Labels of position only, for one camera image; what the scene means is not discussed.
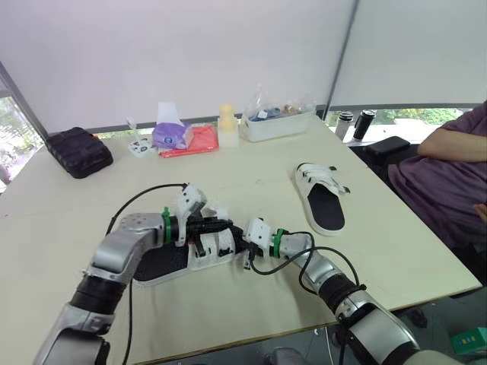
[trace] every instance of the red plastic bag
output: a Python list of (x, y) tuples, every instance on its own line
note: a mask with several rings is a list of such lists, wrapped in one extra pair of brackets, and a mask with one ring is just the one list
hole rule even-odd
[(159, 155), (161, 157), (176, 157), (218, 150), (218, 135), (213, 125), (193, 127), (193, 134), (193, 140), (186, 150), (162, 151), (159, 152)]

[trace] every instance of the cable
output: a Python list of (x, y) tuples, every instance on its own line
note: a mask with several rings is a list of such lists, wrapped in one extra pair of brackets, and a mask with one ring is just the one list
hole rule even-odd
[(254, 246), (253, 245), (250, 245), (250, 267), (259, 275), (272, 275), (272, 274), (275, 274), (277, 271), (279, 270), (282, 270), (283, 268), (285, 268), (287, 265), (289, 265), (290, 263), (292, 263), (295, 259), (297, 259), (298, 257), (300, 257), (301, 255), (305, 254), (306, 252), (312, 252), (312, 251), (318, 251), (318, 250), (325, 250), (325, 251), (330, 251), (330, 252), (334, 252), (335, 254), (337, 254), (338, 256), (340, 256), (346, 263), (347, 265), (350, 267), (350, 270), (352, 271), (352, 274), (353, 274), (353, 277), (355, 279), (355, 284), (360, 287), (360, 281), (358, 280), (358, 275), (357, 275), (357, 271), (355, 270), (355, 268), (353, 267), (352, 263), (350, 262), (349, 259), (347, 259), (347, 257), (345, 255), (343, 255), (340, 251), (336, 250), (336, 249), (332, 249), (331, 247), (326, 247), (326, 246), (315, 246), (315, 247), (310, 247), (309, 249), (304, 249), (300, 252), (298, 252), (296, 255), (293, 255), (291, 258), (287, 259), (286, 261), (284, 261), (282, 264), (280, 264), (279, 266), (269, 270), (269, 271), (260, 271), (258, 268), (256, 268), (256, 266), (253, 264), (253, 258), (255, 257), (255, 252), (254, 252)]
[[(311, 233), (309, 232), (304, 232), (304, 231), (301, 231), (301, 232), (293, 232), (291, 234), (296, 234), (296, 233), (303, 233), (303, 234), (307, 234), (310, 238), (311, 238), (311, 247), (315, 247), (314, 245), (314, 237)], [(303, 276), (304, 276), (304, 273), (306, 272), (306, 268), (308, 267), (308, 265), (310, 264), (310, 261), (311, 261), (311, 256), (313, 255), (312, 252), (310, 252), (310, 254), (307, 256), (307, 259), (306, 259), (306, 262), (304, 263), (303, 265), (303, 268), (301, 269), (301, 271), (299, 271), (299, 277), (298, 277), (298, 281), (299, 281), (299, 284), (301, 285), (301, 287), (303, 289), (305, 289), (308, 293), (311, 293), (313, 295), (317, 295), (314, 290), (310, 289), (309, 287), (307, 287), (306, 285), (304, 285), (304, 282), (303, 282)]]
[(343, 361), (345, 359), (345, 347), (346, 347), (346, 342), (343, 342), (342, 347), (340, 348), (340, 358), (338, 360), (338, 365), (343, 365)]
[[(180, 187), (185, 189), (188, 186), (188, 184), (182, 183), (182, 184), (163, 184), (163, 185), (157, 185), (157, 186), (152, 186), (149, 189), (146, 189), (139, 194), (133, 196), (130, 198), (127, 203), (122, 205), (122, 207), (115, 213), (115, 215), (110, 219), (110, 223), (108, 224), (107, 228), (107, 233), (105, 233), (105, 236), (108, 235), (113, 228), (113, 225), (115, 224), (116, 219), (119, 217), (119, 215), (122, 213), (122, 211), (127, 208), (134, 200), (139, 198), (140, 196), (147, 194), (148, 192), (151, 192), (156, 189), (162, 189), (162, 188), (172, 188), (172, 187)], [(129, 359), (129, 354), (130, 354), (130, 348), (132, 346), (132, 311), (133, 311), (133, 301), (132, 301), (132, 296), (133, 296), (133, 290), (132, 290), (132, 283), (133, 279), (130, 280), (129, 284), (129, 336), (127, 338), (127, 346), (125, 349), (125, 355), (123, 356), (123, 365), (127, 364), (127, 360)]]
[(132, 204), (132, 202), (134, 200), (136, 200), (138, 197), (140, 197), (140, 196), (142, 196), (144, 194), (147, 194), (148, 192), (151, 192), (152, 190), (156, 190), (156, 189), (172, 188), (172, 187), (180, 187), (180, 188), (185, 189), (187, 186), (188, 186), (188, 184), (184, 184), (184, 183), (183, 184), (163, 184), (163, 185), (152, 186), (151, 188), (146, 189), (143, 192), (140, 192), (139, 194), (137, 194), (134, 197), (130, 198), (130, 200), (128, 200), (127, 203), (125, 203), (124, 205), (122, 205), (122, 207), (115, 213), (115, 215), (110, 220), (110, 224), (108, 225), (107, 233), (105, 233), (105, 235), (107, 235), (108, 233), (110, 233), (112, 231), (113, 225), (115, 224), (115, 221), (119, 217), (120, 213), (122, 213), (122, 211), (125, 208), (127, 208), (130, 204)]
[(326, 326), (325, 326), (325, 334), (326, 334), (326, 345), (328, 346), (329, 361), (332, 365), (335, 365), (333, 363), (332, 351), (329, 349), (328, 327)]
[(123, 357), (123, 365), (127, 364), (127, 360), (129, 359), (129, 354), (130, 354), (130, 348), (132, 346), (132, 311), (133, 311), (133, 301), (132, 301), (132, 283), (134, 282), (134, 279), (130, 279), (130, 284), (129, 284), (129, 337), (127, 338), (127, 347), (125, 349), (125, 355)]

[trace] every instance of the black thermos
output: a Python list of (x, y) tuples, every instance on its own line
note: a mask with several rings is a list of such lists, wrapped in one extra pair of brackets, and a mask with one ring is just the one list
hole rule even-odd
[(355, 122), (355, 133), (353, 134), (354, 141), (361, 141), (364, 138), (368, 127), (375, 118), (375, 114), (375, 110), (362, 110), (360, 116), (357, 118), (357, 122)]

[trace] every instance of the black bag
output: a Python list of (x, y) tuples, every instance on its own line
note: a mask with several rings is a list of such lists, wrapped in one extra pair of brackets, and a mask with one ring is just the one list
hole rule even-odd
[(364, 151), (376, 157), (378, 160), (385, 160), (391, 154), (407, 149), (411, 144), (401, 137), (389, 137), (383, 141), (370, 144), (364, 147)]
[(113, 162), (107, 146), (83, 128), (74, 127), (46, 140), (47, 150), (71, 176), (82, 179)]

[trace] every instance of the person's arm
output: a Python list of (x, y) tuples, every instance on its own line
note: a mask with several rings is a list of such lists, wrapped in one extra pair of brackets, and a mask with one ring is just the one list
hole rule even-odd
[(485, 162), (487, 137), (437, 129), (419, 145), (418, 153), (438, 160)]
[(473, 208), (479, 215), (480, 219), (487, 224), (487, 204), (475, 204)]

